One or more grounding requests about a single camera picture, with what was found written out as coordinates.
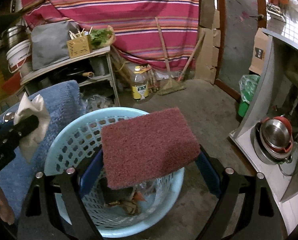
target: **white plastic bucket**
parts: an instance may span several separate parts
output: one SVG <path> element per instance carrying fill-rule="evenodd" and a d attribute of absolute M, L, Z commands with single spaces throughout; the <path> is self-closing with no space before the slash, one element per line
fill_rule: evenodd
<path fill-rule="evenodd" d="M 6 56 L 10 73 L 15 73 L 19 70 L 20 76 L 24 77 L 32 71 L 31 45 L 29 40 L 22 41 L 11 48 Z"/>

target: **stainless steel bowl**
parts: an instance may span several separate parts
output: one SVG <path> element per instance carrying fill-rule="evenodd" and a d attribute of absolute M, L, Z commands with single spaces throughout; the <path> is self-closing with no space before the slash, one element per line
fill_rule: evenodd
<path fill-rule="evenodd" d="M 272 154 L 273 150 L 268 150 L 268 146 L 260 135 L 260 127 L 261 123 L 257 123 L 254 127 L 254 150 L 261 161 L 265 164 L 282 164 L 284 162 L 291 163 L 292 162 L 292 150 L 290 150 L 287 154 L 281 155 L 276 153 Z"/>
<path fill-rule="evenodd" d="M 262 125 L 260 126 L 260 129 L 259 129 L 259 136 L 260 136 L 260 139 L 261 139 L 261 142 L 262 142 L 262 145 L 263 147 L 265 148 L 265 150 L 270 154 L 272 155 L 273 157 L 277 158 L 277 159 L 284 159 L 284 158 L 288 158 L 292 152 L 292 149 L 290 149 L 290 151 L 288 151 L 287 153 L 285 152 L 276 152 L 274 151 L 273 149 L 271 149 L 267 143 L 267 141 L 264 139 L 263 137 L 263 130 L 262 130 Z"/>
<path fill-rule="evenodd" d="M 276 149 L 286 148 L 291 134 L 280 120 L 268 119 L 261 125 L 261 133 L 269 146 Z"/>

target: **stainless steel pot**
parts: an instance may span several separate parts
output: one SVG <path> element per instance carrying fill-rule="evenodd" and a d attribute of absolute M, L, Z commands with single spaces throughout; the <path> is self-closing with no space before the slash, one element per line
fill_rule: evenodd
<path fill-rule="evenodd" d="M 259 159 L 264 162 L 265 164 L 274 165 L 274 164 L 282 164 L 284 162 L 291 163 L 292 162 L 292 155 L 290 154 L 287 158 L 278 159 L 272 156 L 264 147 L 261 138 L 260 138 L 260 126 L 261 123 L 258 123 L 254 127 L 254 150 Z"/>
<path fill-rule="evenodd" d="M 261 125 L 260 133 L 267 144 L 276 149 L 284 149 L 290 142 L 291 134 L 283 122 L 268 119 Z"/>
<path fill-rule="evenodd" d="M 259 135 L 260 135 L 260 139 L 261 139 L 261 142 L 264 146 L 264 148 L 266 149 L 266 151 L 272 155 L 273 157 L 277 158 L 277 159 L 280 159 L 280 160 L 283 160 L 285 158 L 288 158 L 290 155 L 291 155 L 291 152 L 292 152 L 292 148 L 293 148 L 293 137 L 291 136 L 291 141 L 292 141 L 292 148 L 286 152 L 286 153 L 277 153 L 275 152 L 274 150 L 272 150 L 269 145 L 267 144 L 267 141 L 265 140 L 265 138 L 263 137 L 263 133 L 261 132 L 261 129 L 262 129 L 262 125 L 259 129 Z"/>
<path fill-rule="evenodd" d="M 5 42 L 8 49 L 27 39 L 26 26 L 16 25 L 5 32 Z"/>

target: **stacked bowls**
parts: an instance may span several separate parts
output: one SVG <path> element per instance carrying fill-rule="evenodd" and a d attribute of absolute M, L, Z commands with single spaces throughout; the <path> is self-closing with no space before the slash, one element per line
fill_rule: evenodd
<path fill-rule="evenodd" d="M 254 149 L 266 164 L 292 162 L 292 127 L 282 116 L 267 118 L 255 126 Z"/>

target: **green trash can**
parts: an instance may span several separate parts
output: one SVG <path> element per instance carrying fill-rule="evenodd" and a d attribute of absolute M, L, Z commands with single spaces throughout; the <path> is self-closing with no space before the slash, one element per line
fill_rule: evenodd
<path fill-rule="evenodd" d="M 243 75 L 239 80 L 239 88 L 241 93 L 241 101 L 239 104 L 238 115 L 244 117 L 250 102 L 253 99 L 255 90 L 259 83 L 260 76 L 258 75 Z"/>

